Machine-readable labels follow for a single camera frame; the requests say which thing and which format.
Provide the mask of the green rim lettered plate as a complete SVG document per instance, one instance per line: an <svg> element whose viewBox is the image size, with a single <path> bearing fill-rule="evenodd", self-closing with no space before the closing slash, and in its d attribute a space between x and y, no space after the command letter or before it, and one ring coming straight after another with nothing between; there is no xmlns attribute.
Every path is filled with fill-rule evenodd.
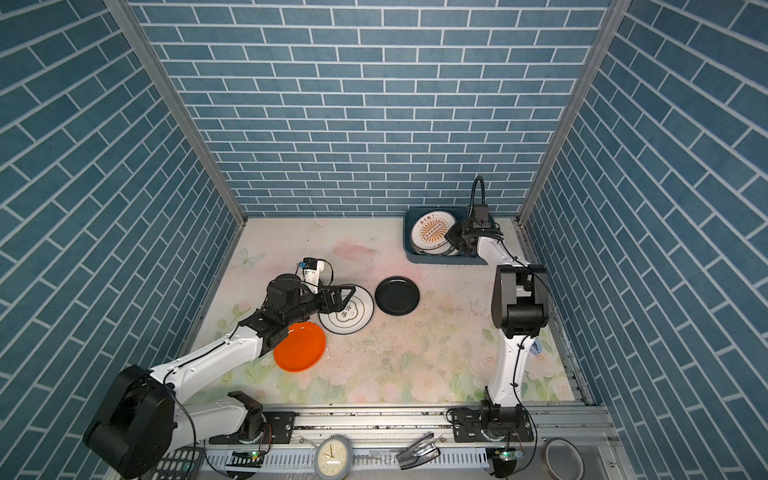
<svg viewBox="0 0 768 480"><path fill-rule="evenodd" d="M413 249L418 255L427 256L457 256L460 253L449 241L443 241L435 248L423 248L413 244Z"/></svg>

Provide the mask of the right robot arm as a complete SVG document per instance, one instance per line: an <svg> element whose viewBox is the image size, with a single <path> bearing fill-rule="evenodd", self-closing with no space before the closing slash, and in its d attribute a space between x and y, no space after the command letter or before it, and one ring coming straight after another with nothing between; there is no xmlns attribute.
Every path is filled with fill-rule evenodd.
<svg viewBox="0 0 768 480"><path fill-rule="evenodd" d="M495 268L491 318L499 332L496 370L480 403L480 428L492 441L532 441L535 423L522 401L526 363L550 317L546 268L513 253L484 203L470 203L468 216L446 239L461 253Z"/></svg>

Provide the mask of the orange sunburst plate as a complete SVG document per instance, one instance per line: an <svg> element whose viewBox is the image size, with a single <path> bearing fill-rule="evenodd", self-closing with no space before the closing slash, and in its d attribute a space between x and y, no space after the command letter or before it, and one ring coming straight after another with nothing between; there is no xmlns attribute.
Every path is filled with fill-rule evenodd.
<svg viewBox="0 0 768 480"><path fill-rule="evenodd" d="M423 248L435 248L445 239L445 234L456 223L456 218L447 211L433 211L417 220L412 230L412 243Z"/></svg>

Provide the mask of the black plate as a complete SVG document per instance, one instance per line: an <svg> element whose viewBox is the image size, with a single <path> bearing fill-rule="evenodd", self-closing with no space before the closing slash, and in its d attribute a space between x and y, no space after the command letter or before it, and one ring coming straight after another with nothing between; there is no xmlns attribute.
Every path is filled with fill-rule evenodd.
<svg viewBox="0 0 768 480"><path fill-rule="evenodd" d="M420 291L411 279L391 276L379 283L374 300L382 312L391 316L405 316L419 305Z"/></svg>

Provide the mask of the white plate flower outline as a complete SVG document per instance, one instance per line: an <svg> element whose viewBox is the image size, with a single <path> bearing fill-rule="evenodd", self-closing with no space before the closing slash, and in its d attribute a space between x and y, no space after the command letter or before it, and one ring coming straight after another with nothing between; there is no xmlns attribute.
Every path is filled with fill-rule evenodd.
<svg viewBox="0 0 768 480"><path fill-rule="evenodd" d="M357 290L347 307L338 313L319 313L320 324L330 333L350 335L365 328L371 321L375 303L372 295L362 286Z"/></svg>

